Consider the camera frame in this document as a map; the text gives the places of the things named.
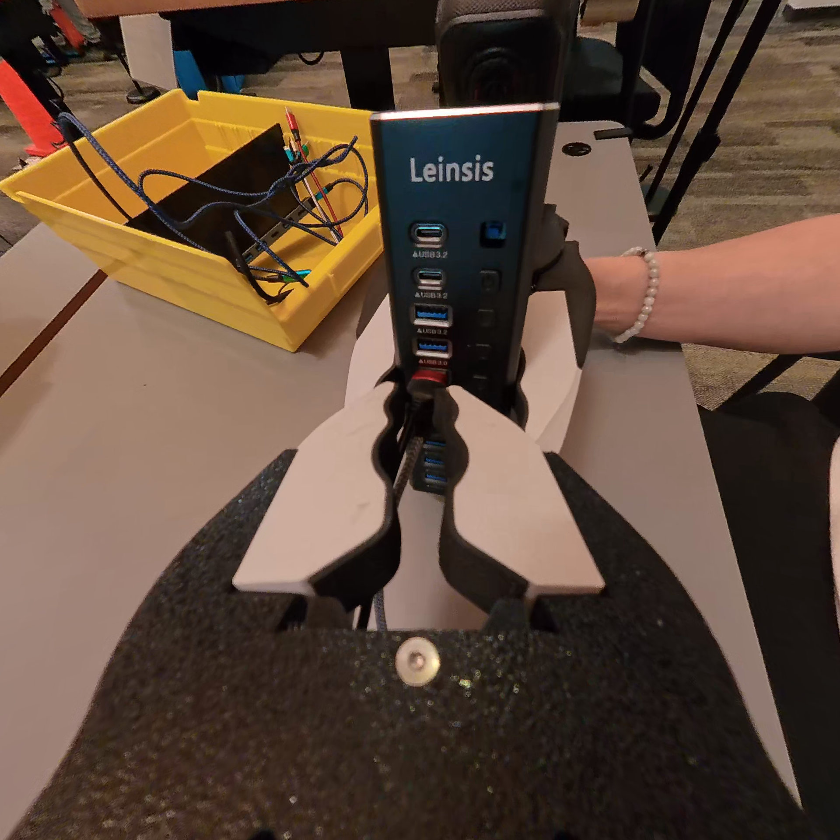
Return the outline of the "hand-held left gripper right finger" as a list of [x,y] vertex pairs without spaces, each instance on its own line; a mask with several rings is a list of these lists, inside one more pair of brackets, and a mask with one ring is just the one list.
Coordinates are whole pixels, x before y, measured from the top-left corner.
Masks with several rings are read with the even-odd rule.
[[541,447],[464,388],[436,393],[446,491],[439,567],[470,602],[595,595],[605,586]]

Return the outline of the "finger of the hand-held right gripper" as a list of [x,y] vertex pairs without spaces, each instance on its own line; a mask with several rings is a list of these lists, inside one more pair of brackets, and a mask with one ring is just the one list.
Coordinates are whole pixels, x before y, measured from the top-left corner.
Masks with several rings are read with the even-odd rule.
[[356,328],[344,404],[349,405],[373,390],[393,367],[395,357],[390,298],[384,296],[377,304],[367,300]]
[[542,210],[518,373],[520,425],[554,451],[571,421],[596,304],[592,274],[568,229],[554,207]]

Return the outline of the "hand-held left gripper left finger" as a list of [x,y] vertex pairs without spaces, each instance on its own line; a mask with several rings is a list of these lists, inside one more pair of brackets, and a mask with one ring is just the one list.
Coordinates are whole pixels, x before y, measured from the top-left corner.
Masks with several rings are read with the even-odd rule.
[[401,560],[394,480],[403,387],[378,384],[296,450],[233,577],[240,592],[363,602]]

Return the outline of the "black usb hub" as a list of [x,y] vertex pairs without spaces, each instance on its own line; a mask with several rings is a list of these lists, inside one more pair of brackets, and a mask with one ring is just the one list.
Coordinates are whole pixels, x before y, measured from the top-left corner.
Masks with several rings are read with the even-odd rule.
[[395,366],[520,425],[557,103],[371,116]]

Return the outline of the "yellow plastic bin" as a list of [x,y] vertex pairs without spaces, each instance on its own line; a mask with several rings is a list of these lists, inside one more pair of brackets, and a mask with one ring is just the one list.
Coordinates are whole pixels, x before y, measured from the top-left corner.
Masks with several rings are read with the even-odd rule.
[[127,227],[70,149],[10,175],[2,191],[112,280],[295,351],[382,255],[371,112],[210,91],[192,100],[173,90],[93,135],[133,181],[148,169],[198,177],[265,130],[279,125],[287,131],[286,110],[296,116],[310,161],[357,137],[369,173],[370,210],[341,223],[345,238],[338,245],[302,232],[279,242],[279,256],[292,268],[311,271],[308,287],[283,302],[264,301],[227,253],[204,253]]

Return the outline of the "person's right forearm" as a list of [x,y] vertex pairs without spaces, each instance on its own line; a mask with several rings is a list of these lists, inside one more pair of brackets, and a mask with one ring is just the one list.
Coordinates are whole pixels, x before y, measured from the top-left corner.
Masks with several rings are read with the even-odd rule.
[[839,351],[839,216],[814,217],[680,251],[585,261],[595,326],[725,350]]

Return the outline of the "person in white shirt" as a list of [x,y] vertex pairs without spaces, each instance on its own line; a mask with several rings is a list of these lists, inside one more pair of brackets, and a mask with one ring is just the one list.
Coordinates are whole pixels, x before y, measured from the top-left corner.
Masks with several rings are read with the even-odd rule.
[[836,616],[836,628],[839,629],[839,447],[840,439],[835,441],[828,471],[828,529],[829,549],[833,583],[833,601]]

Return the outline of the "orange traffic cone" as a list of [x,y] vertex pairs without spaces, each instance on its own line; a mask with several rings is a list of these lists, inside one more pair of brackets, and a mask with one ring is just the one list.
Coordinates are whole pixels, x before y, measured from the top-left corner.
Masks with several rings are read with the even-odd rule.
[[27,156],[43,159],[65,147],[48,111],[5,59],[1,59],[1,97],[29,138]]

